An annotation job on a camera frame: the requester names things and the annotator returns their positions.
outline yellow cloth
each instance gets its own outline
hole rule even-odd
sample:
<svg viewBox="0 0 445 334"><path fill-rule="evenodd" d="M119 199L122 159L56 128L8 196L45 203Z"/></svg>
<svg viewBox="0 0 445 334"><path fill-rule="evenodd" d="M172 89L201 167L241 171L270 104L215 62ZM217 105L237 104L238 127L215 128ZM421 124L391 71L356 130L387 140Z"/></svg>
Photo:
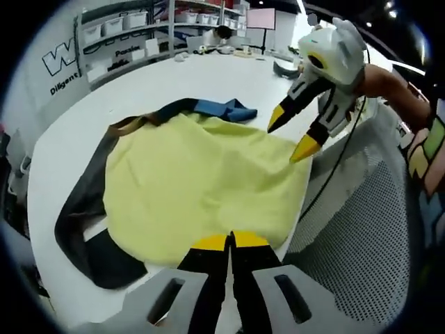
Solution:
<svg viewBox="0 0 445 334"><path fill-rule="evenodd" d="M310 159L245 125L179 114L120 138L106 163L115 243L141 261L179 264L197 240L249 230L281 246L304 198Z"/></svg>

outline perforated gray panel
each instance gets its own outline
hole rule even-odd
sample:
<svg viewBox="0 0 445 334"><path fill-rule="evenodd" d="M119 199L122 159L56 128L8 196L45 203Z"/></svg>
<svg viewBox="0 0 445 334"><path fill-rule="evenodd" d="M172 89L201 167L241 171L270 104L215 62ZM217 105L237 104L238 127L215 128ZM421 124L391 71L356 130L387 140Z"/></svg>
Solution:
<svg viewBox="0 0 445 334"><path fill-rule="evenodd" d="M369 154L366 152L367 150L358 152L340 163L330 180L330 184L322 192L310 213L297 224L289 252L300 252L310 245L320 231L329 223L334 214L346 203L355 189L364 182L366 176L375 169L378 160L369 161ZM307 206L315 198L329 173L330 169L321 175L311 178L302 212L306 210Z"/></svg>
<svg viewBox="0 0 445 334"><path fill-rule="evenodd" d="M298 223L287 263L330 290L349 317L388 324L402 310L410 283L411 194L403 157L379 126L357 129L334 177ZM343 143L336 146L314 160L304 207Z"/></svg>
<svg viewBox="0 0 445 334"><path fill-rule="evenodd" d="M356 320L393 320L409 283L406 212L385 163L378 165L314 243L299 254L298 267L336 296Z"/></svg>

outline monitor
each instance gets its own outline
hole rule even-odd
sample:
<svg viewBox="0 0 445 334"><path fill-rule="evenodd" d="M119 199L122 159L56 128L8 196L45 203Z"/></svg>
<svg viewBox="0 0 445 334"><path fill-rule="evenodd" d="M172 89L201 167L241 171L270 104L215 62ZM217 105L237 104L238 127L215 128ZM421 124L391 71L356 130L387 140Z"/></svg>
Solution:
<svg viewBox="0 0 445 334"><path fill-rule="evenodd" d="M260 8L248 10L248 28L275 30L275 9Z"/></svg>

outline brown fabric strip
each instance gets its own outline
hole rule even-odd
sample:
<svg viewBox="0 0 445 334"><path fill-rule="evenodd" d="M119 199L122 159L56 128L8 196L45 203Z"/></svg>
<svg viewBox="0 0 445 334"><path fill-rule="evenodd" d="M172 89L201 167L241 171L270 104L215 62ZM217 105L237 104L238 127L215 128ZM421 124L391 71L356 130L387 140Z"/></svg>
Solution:
<svg viewBox="0 0 445 334"><path fill-rule="evenodd" d="M143 127L145 124L150 123L155 126L159 126L159 122L156 119L155 113L146 113L141 116L127 117L115 124L108 127L107 134L116 137L126 136L132 134L136 130Z"/></svg>

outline white storage bin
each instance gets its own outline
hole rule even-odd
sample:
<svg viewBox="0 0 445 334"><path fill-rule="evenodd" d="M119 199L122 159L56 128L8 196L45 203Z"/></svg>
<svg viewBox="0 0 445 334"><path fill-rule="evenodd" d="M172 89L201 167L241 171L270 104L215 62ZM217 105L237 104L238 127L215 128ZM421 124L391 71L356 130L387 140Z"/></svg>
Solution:
<svg viewBox="0 0 445 334"><path fill-rule="evenodd" d="M229 20L229 28L230 29L237 29L238 28L238 21L236 21L235 19L230 19Z"/></svg>
<svg viewBox="0 0 445 334"><path fill-rule="evenodd" d="M197 23L200 24L210 24L210 15L209 14L198 14Z"/></svg>
<svg viewBox="0 0 445 334"><path fill-rule="evenodd" d="M218 25L219 17L217 15L209 15L209 24L212 26Z"/></svg>
<svg viewBox="0 0 445 334"><path fill-rule="evenodd" d="M248 13L248 7L246 5L234 5L234 10L237 10L242 16L246 16Z"/></svg>
<svg viewBox="0 0 445 334"><path fill-rule="evenodd" d="M152 38L151 40L145 41L145 49L147 50L147 56L154 56L159 54L159 44L157 38Z"/></svg>
<svg viewBox="0 0 445 334"><path fill-rule="evenodd" d="M100 39L101 27L102 25L100 24L99 26L92 26L83 31L85 44L94 43L96 40Z"/></svg>
<svg viewBox="0 0 445 334"><path fill-rule="evenodd" d="M126 20L129 29L144 26L147 24L147 12L128 14Z"/></svg>
<svg viewBox="0 0 445 334"><path fill-rule="evenodd" d="M115 33L120 33L123 30L123 17L118 17L117 19L110 19L104 24L105 35L114 35Z"/></svg>
<svg viewBox="0 0 445 334"><path fill-rule="evenodd" d="M175 21L180 23L196 23L197 13L182 12L176 15Z"/></svg>

